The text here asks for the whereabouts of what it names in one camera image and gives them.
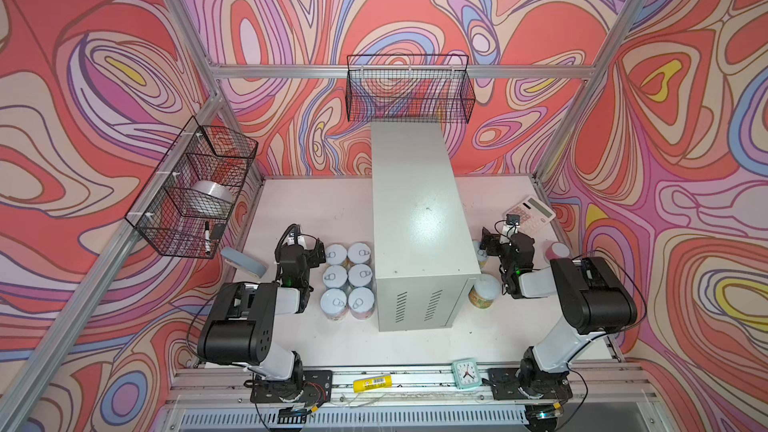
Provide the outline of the green orange peach can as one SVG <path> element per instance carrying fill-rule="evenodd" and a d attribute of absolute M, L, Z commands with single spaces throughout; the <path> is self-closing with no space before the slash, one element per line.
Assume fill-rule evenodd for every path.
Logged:
<path fill-rule="evenodd" d="M 470 303 L 478 309 L 487 309 L 501 295 L 499 280 L 490 274 L 481 274 L 468 294 Z"/>

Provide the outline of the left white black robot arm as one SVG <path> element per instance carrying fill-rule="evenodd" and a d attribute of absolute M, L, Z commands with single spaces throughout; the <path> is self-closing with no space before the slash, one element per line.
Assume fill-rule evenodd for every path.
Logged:
<path fill-rule="evenodd" d="M 196 355 L 206 363 L 241 366 L 266 382 L 303 384 L 300 355 L 274 342 L 279 315 L 303 313 L 313 287 L 311 271 L 326 262 L 322 241 L 304 234 L 277 247 L 276 279 L 229 283 L 213 299 Z"/>

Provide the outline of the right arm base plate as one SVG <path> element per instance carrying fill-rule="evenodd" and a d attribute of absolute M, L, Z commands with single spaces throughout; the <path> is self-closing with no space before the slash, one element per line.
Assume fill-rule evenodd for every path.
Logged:
<path fill-rule="evenodd" d="M 568 401 L 573 397 L 566 373 L 520 372 L 519 368 L 491 368 L 483 384 L 495 400 Z"/>

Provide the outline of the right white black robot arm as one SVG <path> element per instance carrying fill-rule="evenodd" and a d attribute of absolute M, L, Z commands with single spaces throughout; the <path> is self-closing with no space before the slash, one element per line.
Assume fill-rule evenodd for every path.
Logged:
<path fill-rule="evenodd" d="M 538 344 L 529 347 L 515 374 L 518 387 L 541 393 L 562 383 L 571 361 L 589 344 L 634 325 L 635 300 L 601 257 L 556 258 L 545 268 L 533 264 L 535 240 L 523 233 L 482 230 L 480 249 L 500 261 L 502 291 L 514 299 L 558 299 L 561 318 Z"/>

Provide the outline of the blue label tin can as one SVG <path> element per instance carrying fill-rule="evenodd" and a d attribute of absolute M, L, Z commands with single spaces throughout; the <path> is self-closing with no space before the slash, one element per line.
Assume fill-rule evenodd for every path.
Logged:
<path fill-rule="evenodd" d="M 481 248 L 479 241 L 473 242 L 476 260 L 480 269 L 483 269 L 488 261 L 487 251 Z"/>

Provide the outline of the pink label pull-tab can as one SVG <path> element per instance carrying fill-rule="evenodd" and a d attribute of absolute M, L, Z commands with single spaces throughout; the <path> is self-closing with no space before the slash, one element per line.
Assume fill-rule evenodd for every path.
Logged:
<path fill-rule="evenodd" d="M 339 288 L 327 289 L 320 298 L 320 308 L 329 320 L 342 320 L 348 312 L 347 293 Z"/>

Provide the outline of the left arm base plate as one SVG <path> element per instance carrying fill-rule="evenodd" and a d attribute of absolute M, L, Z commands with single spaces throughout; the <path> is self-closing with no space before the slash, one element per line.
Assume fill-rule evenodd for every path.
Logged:
<path fill-rule="evenodd" d="M 333 372 L 295 372 L 285 381 L 267 381 L 254 374 L 243 385 L 250 390 L 250 400 L 254 404 L 322 405 L 331 399 Z"/>

